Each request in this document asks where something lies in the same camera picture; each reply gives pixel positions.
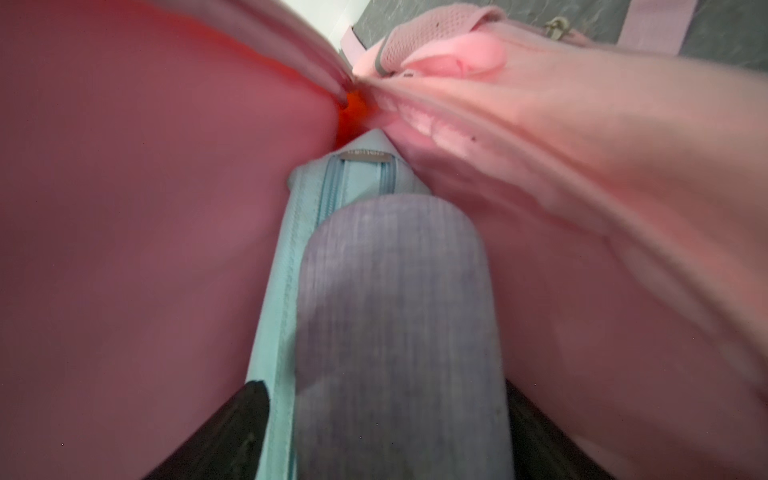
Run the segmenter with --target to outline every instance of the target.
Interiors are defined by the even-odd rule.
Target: open bag
[[[764,76],[470,5],[356,76],[272,0],[0,10],[4,478],[181,445],[247,377],[290,173],[376,128],[482,235],[505,376],[587,455],[768,478]]]

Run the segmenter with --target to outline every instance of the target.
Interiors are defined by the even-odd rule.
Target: gray floor
[[[464,0],[496,4],[542,26],[564,15],[590,38],[615,43],[630,0]],[[368,48],[396,25],[453,0],[371,0],[353,30]],[[682,55],[768,71],[768,0],[700,0]]]

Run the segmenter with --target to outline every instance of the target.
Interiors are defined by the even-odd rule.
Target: gray fabric object
[[[310,239],[294,442],[301,480],[513,477],[488,264],[451,204],[386,195]]]

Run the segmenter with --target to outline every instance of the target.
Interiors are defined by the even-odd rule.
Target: white surface
[[[340,48],[341,37],[354,25],[370,0],[283,0],[301,15],[335,48]]]

